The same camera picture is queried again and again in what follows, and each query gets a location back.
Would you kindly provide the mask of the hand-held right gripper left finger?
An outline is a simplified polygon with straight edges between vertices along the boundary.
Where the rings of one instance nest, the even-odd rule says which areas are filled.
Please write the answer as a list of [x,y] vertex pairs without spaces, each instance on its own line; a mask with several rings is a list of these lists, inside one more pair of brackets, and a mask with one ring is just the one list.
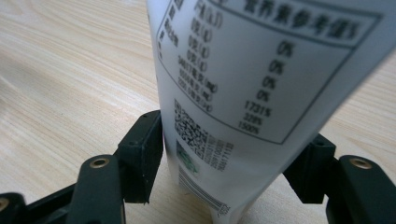
[[148,203],[163,156],[161,111],[142,115],[118,144],[122,196]]

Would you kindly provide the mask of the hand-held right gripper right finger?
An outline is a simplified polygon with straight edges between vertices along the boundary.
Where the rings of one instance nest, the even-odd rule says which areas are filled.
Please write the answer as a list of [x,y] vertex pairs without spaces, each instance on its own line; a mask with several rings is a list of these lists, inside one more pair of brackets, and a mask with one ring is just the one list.
[[283,172],[302,203],[323,202],[326,170],[335,149],[335,144],[318,134]]

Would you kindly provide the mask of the white and blue pouch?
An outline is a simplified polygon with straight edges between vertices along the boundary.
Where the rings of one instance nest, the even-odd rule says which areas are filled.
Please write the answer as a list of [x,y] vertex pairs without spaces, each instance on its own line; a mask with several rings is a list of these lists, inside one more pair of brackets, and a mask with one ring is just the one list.
[[147,0],[173,179],[237,224],[396,48],[396,0]]

